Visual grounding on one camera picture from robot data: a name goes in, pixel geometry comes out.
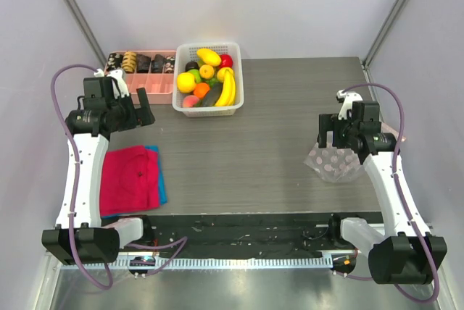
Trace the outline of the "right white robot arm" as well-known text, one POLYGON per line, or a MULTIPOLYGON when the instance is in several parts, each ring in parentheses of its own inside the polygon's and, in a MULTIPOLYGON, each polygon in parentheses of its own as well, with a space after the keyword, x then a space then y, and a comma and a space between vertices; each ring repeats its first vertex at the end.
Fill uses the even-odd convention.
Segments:
POLYGON ((431 234, 414 204, 401 158, 394 154, 397 139, 382 132, 378 103, 363 101, 356 93, 339 103, 339 113, 319 116, 318 146, 325 148, 331 137, 334 148, 354 151, 376 192, 384 232, 361 217, 335 215, 328 223, 328 242, 335 248, 352 245, 365 254, 378 284, 427 285, 446 256, 447 244, 431 234))

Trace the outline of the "orange fruit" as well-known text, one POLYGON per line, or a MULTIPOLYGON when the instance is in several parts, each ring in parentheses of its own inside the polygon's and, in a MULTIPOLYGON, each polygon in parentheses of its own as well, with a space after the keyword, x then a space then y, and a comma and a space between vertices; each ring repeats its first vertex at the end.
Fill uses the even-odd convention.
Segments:
POLYGON ((207 83, 201 82, 196 85, 193 91, 193 94, 198 99, 203 99, 209 91, 210 91, 210 86, 207 83))

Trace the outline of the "yellow lemon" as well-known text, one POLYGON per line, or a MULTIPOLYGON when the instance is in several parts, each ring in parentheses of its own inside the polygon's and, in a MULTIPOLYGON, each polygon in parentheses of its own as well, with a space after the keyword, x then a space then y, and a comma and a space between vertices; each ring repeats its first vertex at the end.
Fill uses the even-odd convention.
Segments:
POLYGON ((190 72, 183 72, 177 76, 177 88, 181 93, 191 93, 196 88, 196 78, 190 72))

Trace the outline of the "clear pink zip top bag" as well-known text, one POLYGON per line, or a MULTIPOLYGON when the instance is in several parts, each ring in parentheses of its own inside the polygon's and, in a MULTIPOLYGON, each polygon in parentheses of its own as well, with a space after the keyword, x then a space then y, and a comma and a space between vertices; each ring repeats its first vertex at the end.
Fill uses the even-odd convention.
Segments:
POLYGON ((327 145, 318 146, 318 139, 308 154, 305 164, 318 176, 330 183, 347 183, 366 173, 376 189, 389 181, 387 172, 396 161, 394 151, 398 147, 397 137, 392 133, 369 135, 367 148, 354 152, 350 148, 332 146, 331 120, 328 119, 327 145))

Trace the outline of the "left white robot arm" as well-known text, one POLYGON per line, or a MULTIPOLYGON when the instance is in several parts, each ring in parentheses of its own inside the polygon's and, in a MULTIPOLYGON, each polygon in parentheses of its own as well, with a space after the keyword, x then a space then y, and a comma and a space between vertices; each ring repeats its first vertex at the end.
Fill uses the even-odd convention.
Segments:
POLYGON ((54 228, 42 232, 41 242, 64 265, 112 263, 129 244, 138 251, 153 246, 146 217, 121 217, 108 225, 101 219, 102 170, 111 134, 154 123, 145 89, 137 91, 141 106, 136 108, 124 75, 113 70, 84 79, 80 106, 62 119, 69 150, 65 195, 54 228))

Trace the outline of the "pink peach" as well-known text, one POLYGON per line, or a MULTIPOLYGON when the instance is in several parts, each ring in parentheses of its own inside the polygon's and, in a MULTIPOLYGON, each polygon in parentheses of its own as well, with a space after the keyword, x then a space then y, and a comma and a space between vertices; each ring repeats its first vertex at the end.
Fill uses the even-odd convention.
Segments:
POLYGON ((201 99, 199 99, 197 96, 188 95, 183 99, 182 107, 184 109, 193 108, 193 107, 198 106, 200 103, 201 103, 201 99))

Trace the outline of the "yellow banana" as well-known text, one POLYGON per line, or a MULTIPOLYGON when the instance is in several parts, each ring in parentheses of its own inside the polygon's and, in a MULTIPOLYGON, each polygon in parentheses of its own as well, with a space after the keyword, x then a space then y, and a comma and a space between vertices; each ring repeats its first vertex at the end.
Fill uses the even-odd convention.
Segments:
POLYGON ((230 106, 235 97, 236 84, 234 80, 234 75, 230 70, 227 70, 224 74, 223 89, 220 94, 219 99, 216 101, 216 107, 230 106))

